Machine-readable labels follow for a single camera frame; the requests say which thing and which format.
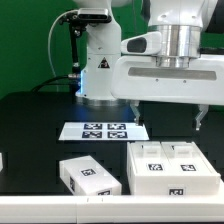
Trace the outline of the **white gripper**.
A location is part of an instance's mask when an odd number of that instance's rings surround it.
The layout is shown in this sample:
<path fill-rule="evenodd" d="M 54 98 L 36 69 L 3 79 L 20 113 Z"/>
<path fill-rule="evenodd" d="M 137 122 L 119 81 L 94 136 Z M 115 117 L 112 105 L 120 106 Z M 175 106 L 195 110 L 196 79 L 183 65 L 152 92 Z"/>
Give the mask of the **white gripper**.
<path fill-rule="evenodd" d="M 143 125 L 138 101 L 200 104 L 195 130 L 208 105 L 224 105 L 224 55 L 199 52 L 198 31 L 152 31 L 121 42 L 111 93 L 130 102 L 134 122 Z"/>

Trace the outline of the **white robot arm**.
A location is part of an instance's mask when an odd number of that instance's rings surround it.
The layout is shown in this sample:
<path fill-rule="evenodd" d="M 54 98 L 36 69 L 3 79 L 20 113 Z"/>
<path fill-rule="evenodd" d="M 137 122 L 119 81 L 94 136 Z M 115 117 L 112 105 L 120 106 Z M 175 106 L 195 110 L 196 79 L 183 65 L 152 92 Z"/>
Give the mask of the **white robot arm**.
<path fill-rule="evenodd" d="M 197 121 L 210 105 L 224 105 L 224 55 L 200 51 L 223 0 L 143 0 L 148 31 L 126 40 L 111 8 L 130 0 L 73 1 L 87 23 L 83 97 L 197 104 Z"/>

